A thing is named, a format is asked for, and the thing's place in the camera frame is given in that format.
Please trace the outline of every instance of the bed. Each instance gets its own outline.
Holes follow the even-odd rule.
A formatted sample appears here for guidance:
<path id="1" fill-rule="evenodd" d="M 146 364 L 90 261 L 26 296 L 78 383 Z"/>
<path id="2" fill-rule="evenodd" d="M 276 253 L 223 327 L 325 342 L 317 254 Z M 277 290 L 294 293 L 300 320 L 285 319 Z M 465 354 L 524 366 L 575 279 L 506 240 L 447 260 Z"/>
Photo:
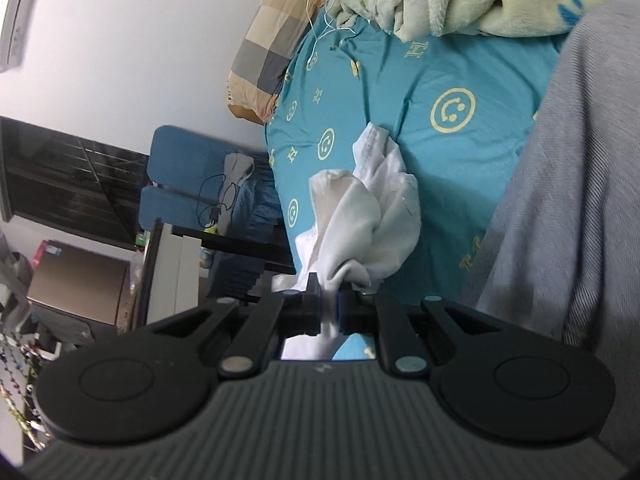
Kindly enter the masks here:
<path id="1" fill-rule="evenodd" d="M 564 36 L 449 34 L 402 43 L 365 18 L 332 31 L 321 5 L 315 14 L 271 89 L 277 106 L 267 114 L 254 107 L 265 122 L 296 268 L 294 240 L 314 224 L 309 178 L 324 169 L 352 170 L 352 145 L 371 122 L 389 131 L 417 177 L 422 216 L 417 247 L 382 289 L 406 303 L 430 294 L 456 300 L 535 122 Z M 242 72 L 238 63 L 237 57 L 235 74 Z"/>

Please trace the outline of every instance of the mattress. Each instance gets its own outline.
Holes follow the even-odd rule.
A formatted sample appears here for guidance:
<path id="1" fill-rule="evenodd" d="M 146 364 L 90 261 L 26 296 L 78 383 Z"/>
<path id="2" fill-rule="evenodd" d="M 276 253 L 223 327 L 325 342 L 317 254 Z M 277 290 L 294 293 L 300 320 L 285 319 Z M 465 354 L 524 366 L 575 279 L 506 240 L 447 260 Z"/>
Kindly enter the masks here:
<path id="1" fill-rule="evenodd" d="M 382 288 L 405 303 L 428 294 L 456 300 L 563 38 L 448 35 L 405 44 L 364 18 L 351 30 L 325 30 L 321 12 L 266 125 L 295 265 L 294 240 L 314 224 L 309 178 L 352 170 L 352 145 L 370 121 L 400 146 L 422 211 L 417 247 Z"/>

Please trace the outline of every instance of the window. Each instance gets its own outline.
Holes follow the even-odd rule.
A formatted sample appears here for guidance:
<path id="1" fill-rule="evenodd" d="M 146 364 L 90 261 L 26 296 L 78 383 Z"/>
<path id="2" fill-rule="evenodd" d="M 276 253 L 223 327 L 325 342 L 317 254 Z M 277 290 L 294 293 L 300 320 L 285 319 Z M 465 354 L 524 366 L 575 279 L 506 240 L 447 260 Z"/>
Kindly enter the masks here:
<path id="1" fill-rule="evenodd" d="M 132 249 L 140 191 L 148 183 L 141 153 L 0 118 L 2 218 L 13 215 Z"/>

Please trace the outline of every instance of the ribbed gray surface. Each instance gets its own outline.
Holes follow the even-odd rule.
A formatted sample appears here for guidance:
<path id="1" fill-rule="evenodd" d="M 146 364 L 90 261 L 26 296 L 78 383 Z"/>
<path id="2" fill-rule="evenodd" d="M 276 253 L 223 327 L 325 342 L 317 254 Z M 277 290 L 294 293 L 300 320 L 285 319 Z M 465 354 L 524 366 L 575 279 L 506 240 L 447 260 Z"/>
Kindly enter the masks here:
<path id="1" fill-rule="evenodd" d="M 256 379 L 225 383 L 171 436 L 124 449 L 56 442 L 23 471 L 35 480 L 613 480 L 625 469 L 592 440 L 545 450 L 485 441 L 428 386 L 372 361 L 273 362 Z"/>

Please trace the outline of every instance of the pillow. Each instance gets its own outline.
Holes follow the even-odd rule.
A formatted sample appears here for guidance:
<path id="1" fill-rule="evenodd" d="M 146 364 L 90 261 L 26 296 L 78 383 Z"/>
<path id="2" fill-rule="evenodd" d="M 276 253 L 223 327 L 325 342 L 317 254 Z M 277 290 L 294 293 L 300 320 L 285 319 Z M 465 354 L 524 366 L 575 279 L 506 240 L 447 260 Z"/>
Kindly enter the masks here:
<path id="1" fill-rule="evenodd" d="M 236 54 L 227 105 L 238 118 L 265 123 L 273 114 L 284 75 L 324 0 L 262 0 Z"/>

